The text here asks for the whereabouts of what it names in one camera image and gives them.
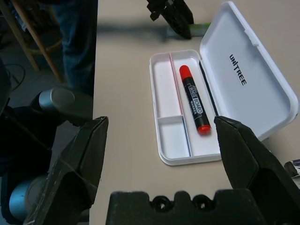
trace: black robotic claw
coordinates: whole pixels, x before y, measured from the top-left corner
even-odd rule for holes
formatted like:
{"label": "black robotic claw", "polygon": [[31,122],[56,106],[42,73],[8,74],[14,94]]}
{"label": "black robotic claw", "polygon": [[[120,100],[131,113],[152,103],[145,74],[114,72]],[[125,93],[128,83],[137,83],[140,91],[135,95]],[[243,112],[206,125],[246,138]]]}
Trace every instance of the black robotic claw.
{"label": "black robotic claw", "polygon": [[268,224],[299,224],[299,189],[281,163],[249,127],[223,116],[214,122],[232,187],[251,191]]}
{"label": "black robotic claw", "polygon": [[170,27],[185,39],[191,39],[189,24],[194,23],[193,14],[184,0],[147,0],[150,18],[155,21],[162,15]]}

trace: beige table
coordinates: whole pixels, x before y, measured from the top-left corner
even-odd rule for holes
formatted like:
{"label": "beige table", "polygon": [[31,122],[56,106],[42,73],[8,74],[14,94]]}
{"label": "beige table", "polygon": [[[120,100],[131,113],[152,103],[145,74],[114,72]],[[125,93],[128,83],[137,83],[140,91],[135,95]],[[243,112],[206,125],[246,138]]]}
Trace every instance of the beige table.
{"label": "beige table", "polygon": [[[196,23],[210,22],[221,0],[186,0]],[[300,1],[235,0],[240,12],[300,96]],[[146,0],[100,0],[98,30],[105,25],[158,27]],[[186,190],[210,198],[231,188],[221,161],[167,166],[158,155],[150,86],[149,59],[155,53],[195,49],[200,39],[162,43],[153,33],[100,32],[97,38],[94,118],[109,117],[105,160],[90,224],[104,225],[113,191],[146,191],[150,199]],[[283,164],[300,158],[300,119],[274,134],[266,144]]]}

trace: marker barrel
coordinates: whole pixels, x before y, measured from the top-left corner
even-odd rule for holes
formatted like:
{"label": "marker barrel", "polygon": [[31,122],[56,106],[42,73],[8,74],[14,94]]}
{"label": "marker barrel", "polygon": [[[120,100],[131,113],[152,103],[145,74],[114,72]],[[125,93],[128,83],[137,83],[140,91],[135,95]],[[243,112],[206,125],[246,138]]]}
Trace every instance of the marker barrel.
{"label": "marker barrel", "polygon": [[192,74],[185,65],[181,66],[179,71],[197,131],[201,135],[209,134],[211,129],[210,122],[205,113]]}

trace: floor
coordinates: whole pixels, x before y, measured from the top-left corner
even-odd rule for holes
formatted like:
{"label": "floor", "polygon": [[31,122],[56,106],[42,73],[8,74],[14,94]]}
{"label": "floor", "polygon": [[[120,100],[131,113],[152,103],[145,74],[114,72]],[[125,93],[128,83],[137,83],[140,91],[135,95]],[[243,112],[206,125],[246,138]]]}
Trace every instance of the floor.
{"label": "floor", "polygon": [[[52,73],[50,67],[48,66],[46,60],[42,56],[37,56],[38,65],[41,68],[40,72],[36,72],[28,59],[26,58],[22,48],[18,44],[16,38],[10,31],[4,18],[0,18],[2,26],[0,30],[8,30],[3,37],[2,42],[5,43],[10,41],[10,45],[0,49],[0,57],[4,64],[19,64],[25,69],[25,79],[22,84],[14,90],[10,95],[9,106],[19,107],[28,105],[32,99],[41,91],[51,89],[55,85],[59,84],[56,80],[54,74]],[[44,42],[51,42],[51,37],[44,37]],[[64,74],[62,54],[61,51],[54,52],[51,55],[54,64],[57,66],[61,74]],[[14,74],[17,79],[22,77],[22,69],[16,65],[7,65],[6,68],[11,74]],[[65,122],[57,128],[56,137],[52,149],[52,160],[51,165],[53,165],[55,159],[60,154],[60,152],[66,147],[70,140],[77,134],[79,128],[74,127],[69,122]],[[6,225],[5,220],[0,216],[0,225]]]}

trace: person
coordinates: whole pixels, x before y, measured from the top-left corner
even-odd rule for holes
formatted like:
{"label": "person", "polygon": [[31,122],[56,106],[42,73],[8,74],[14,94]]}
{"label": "person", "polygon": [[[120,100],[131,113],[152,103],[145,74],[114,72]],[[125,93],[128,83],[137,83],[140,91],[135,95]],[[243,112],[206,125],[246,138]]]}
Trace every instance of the person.
{"label": "person", "polygon": [[60,0],[52,9],[60,23],[68,84],[93,96],[98,0]]}

